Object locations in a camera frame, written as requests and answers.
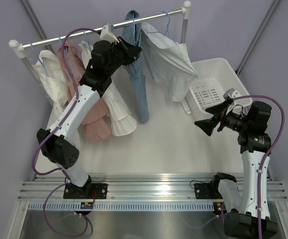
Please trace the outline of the blue denim skirt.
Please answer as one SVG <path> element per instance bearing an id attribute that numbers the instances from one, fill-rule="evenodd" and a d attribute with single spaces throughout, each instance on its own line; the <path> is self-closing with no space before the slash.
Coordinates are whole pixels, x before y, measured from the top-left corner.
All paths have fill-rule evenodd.
<path id="1" fill-rule="evenodd" d="M 129 44 L 133 44 L 132 25 L 125 26 L 122 30 L 122 38 Z M 141 23 L 136 23 L 136 46 L 141 43 Z M 129 74 L 130 82 L 136 98 L 138 108 L 138 119 L 141 123 L 147 123 L 149 120 L 149 111 L 146 95 L 146 79 L 143 73 L 143 55 L 132 64 L 124 67 Z"/>

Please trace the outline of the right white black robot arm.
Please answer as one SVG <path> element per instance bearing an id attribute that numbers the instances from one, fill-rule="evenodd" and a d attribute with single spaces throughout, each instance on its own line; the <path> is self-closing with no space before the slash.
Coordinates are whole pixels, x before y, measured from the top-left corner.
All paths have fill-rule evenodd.
<path id="1" fill-rule="evenodd" d="M 195 121 L 208 136 L 225 127 L 238 133 L 237 142 L 243 163 L 243 189 L 239 190 L 235 176 L 218 172 L 204 187 L 195 184 L 196 191 L 221 197 L 226 211 L 223 217 L 224 233 L 236 239 L 270 239 L 278 231 L 270 219 L 267 203 L 267 172 L 270 160 L 271 138 L 266 134 L 271 106 L 260 101 L 252 103 L 243 116 L 229 109 L 232 99 L 208 108 L 212 118 Z"/>

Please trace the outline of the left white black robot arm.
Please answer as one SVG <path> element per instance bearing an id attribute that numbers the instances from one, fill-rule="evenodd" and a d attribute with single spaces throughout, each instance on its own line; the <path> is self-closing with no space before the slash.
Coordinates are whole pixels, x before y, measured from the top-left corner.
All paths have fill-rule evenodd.
<path id="1" fill-rule="evenodd" d="M 76 197 L 87 198 L 92 193 L 92 179 L 77 163 L 80 152 L 73 145 L 75 131 L 107 92 L 115 71 L 138 60 L 141 51 L 141 47 L 121 37 L 114 42 L 96 42 L 81 84 L 75 85 L 75 97 L 50 128 L 37 132 L 39 150 L 65 174 L 68 180 L 65 186 L 74 190 Z"/>

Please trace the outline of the blue wire hanger of skirt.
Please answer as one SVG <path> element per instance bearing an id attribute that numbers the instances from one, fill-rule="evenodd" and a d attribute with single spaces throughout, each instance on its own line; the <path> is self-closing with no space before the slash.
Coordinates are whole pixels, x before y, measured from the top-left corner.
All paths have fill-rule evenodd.
<path id="1" fill-rule="evenodd" d="M 133 44 L 136 45 L 136 23 L 134 19 L 136 18 L 134 11 L 132 12 L 132 20 L 133 20 L 133 25 L 132 25 L 132 34 L 133 34 Z"/>

